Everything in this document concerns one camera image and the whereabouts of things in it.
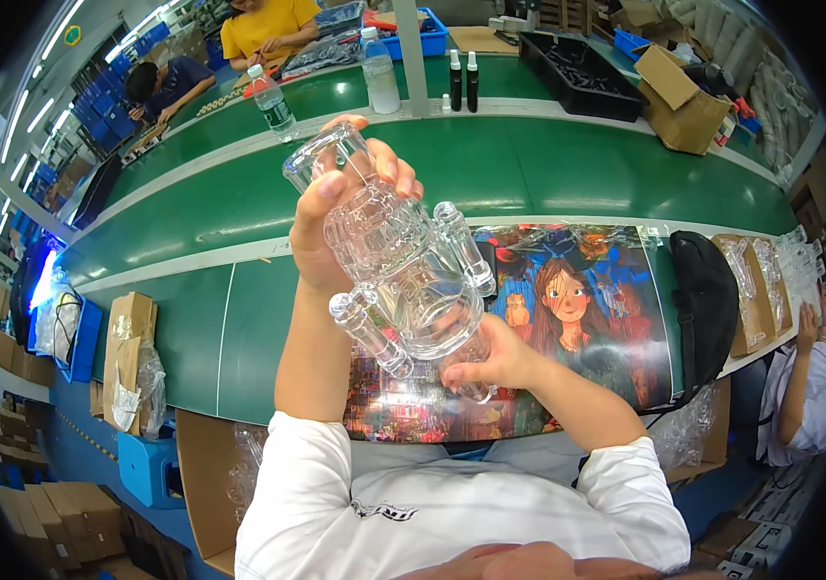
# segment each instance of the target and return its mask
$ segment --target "black plastic tray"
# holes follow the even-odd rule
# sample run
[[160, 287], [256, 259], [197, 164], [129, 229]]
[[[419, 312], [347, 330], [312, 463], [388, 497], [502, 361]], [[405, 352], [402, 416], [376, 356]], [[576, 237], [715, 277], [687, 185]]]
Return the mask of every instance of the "black plastic tray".
[[[535, 73], [566, 112], [635, 122], [642, 107], [649, 104], [638, 88], [632, 86], [621, 72], [616, 71], [584, 41], [533, 32], [520, 32], [519, 37], [520, 60]], [[610, 87], [616, 89], [616, 93], [572, 85], [545, 54], [553, 46], [559, 55], [580, 62], [579, 68], [584, 73], [605, 79]]]

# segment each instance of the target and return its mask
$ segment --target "long brown hair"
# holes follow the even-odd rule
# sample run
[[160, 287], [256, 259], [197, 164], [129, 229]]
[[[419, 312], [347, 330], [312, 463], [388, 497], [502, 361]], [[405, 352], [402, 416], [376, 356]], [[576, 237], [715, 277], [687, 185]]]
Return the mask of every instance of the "long brown hair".
[[584, 287], [584, 293], [590, 299], [587, 310], [581, 318], [581, 330], [589, 336], [607, 336], [608, 325], [593, 300], [590, 283], [583, 271], [575, 271], [564, 258], [551, 258], [542, 264], [535, 275], [535, 320], [532, 326], [532, 336], [529, 337], [529, 346], [546, 356], [554, 356], [561, 348], [561, 320], [542, 301], [546, 297], [546, 288], [558, 274], [565, 272]]

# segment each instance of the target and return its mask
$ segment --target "black bag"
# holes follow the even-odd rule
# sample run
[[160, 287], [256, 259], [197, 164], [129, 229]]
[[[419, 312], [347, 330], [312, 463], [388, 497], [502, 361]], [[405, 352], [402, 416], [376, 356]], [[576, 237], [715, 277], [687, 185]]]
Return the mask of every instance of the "black bag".
[[678, 307], [684, 361], [681, 408], [720, 374], [732, 349], [739, 317], [739, 290], [725, 256], [695, 232], [671, 234], [671, 259], [678, 278], [672, 294]]

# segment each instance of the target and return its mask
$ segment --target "plastic water bottle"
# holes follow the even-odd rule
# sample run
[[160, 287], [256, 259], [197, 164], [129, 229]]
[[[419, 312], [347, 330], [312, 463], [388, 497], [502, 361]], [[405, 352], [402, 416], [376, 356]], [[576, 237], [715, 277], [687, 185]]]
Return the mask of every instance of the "plastic water bottle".
[[364, 58], [361, 68], [365, 73], [368, 96], [374, 112], [386, 115], [400, 110], [394, 62], [387, 52], [387, 46], [378, 38], [378, 29], [373, 26], [361, 29], [361, 38]]
[[249, 67], [249, 77], [251, 78], [251, 97], [255, 99], [255, 104], [265, 115], [268, 126], [278, 135], [281, 143], [293, 140], [298, 132], [297, 121], [287, 101], [284, 100], [281, 87], [278, 87], [278, 83], [265, 74], [260, 64]]

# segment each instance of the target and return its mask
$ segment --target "glass bong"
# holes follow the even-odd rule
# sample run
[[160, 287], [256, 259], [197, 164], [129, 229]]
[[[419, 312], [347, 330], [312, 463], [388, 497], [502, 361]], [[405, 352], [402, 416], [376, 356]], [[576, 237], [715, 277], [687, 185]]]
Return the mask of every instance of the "glass bong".
[[[284, 177], [298, 191], [341, 170], [348, 188], [326, 215], [323, 236], [354, 282], [329, 301], [336, 323], [385, 371], [409, 377], [413, 359], [434, 360], [440, 373], [456, 363], [483, 362], [490, 354], [478, 331], [482, 297], [497, 281], [474, 243], [464, 216], [449, 202], [429, 219], [415, 199], [397, 197], [378, 176], [374, 156], [348, 122], [320, 133], [284, 163]], [[395, 331], [378, 328], [376, 312]], [[464, 383], [457, 394], [485, 403], [494, 385]]]

